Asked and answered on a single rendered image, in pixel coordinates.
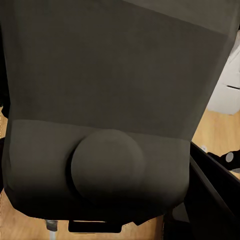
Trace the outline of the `camera tripod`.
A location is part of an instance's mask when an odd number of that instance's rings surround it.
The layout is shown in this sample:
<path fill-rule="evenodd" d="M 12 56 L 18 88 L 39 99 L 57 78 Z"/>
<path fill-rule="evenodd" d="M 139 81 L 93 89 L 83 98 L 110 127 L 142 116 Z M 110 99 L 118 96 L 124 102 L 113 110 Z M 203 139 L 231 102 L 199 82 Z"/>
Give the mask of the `camera tripod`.
<path fill-rule="evenodd" d="M 0 107 L 4 106 L 5 100 L 0 99 Z M 57 220 L 47 220 L 46 219 L 46 228 L 50 232 L 50 240 L 56 240 L 56 231 L 58 231 L 58 222 Z"/>

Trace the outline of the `digital camera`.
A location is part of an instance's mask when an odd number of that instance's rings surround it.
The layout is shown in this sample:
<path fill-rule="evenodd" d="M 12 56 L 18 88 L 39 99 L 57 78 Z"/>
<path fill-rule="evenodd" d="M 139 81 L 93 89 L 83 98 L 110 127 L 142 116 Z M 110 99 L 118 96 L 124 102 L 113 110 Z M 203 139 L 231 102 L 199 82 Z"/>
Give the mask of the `digital camera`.
<path fill-rule="evenodd" d="M 0 0 L 12 206 L 120 233 L 182 204 L 239 30 L 240 0 Z"/>

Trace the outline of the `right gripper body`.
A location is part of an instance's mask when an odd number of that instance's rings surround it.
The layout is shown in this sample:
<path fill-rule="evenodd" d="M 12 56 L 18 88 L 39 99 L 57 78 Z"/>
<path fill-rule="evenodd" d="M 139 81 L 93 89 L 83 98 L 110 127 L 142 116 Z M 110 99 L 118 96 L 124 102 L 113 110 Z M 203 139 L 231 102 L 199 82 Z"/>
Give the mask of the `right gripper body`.
<path fill-rule="evenodd" d="M 215 155 L 214 153 L 209 152 L 208 155 L 210 155 L 212 158 L 214 158 L 216 161 L 218 160 L 218 158 L 220 158 L 219 156 Z"/>

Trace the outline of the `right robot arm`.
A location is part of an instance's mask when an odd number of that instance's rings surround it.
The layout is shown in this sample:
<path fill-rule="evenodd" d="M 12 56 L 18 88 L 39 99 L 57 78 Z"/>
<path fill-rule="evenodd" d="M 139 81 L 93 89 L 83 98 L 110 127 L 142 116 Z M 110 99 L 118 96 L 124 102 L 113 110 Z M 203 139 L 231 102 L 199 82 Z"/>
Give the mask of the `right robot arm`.
<path fill-rule="evenodd" d="M 207 147 L 205 145 L 203 145 L 201 149 L 207 152 Z M 211 152 L 209 152 L 208 155 L 214 158 L 227 170 L 240 174 L 240 149 L 237 152 L 230 151 L 229 153 L 226 153 L 221 157 Z"/>

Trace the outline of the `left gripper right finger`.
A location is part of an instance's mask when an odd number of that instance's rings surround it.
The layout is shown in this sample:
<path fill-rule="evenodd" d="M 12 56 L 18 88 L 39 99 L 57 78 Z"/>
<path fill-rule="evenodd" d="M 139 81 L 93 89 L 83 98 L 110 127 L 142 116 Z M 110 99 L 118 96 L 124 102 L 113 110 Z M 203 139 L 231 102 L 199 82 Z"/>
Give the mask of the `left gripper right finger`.
<path fill-rule="evenodd" d="M 240 179 L 192 140 L 183 203 L 195 240 L 240 240 Z"/>

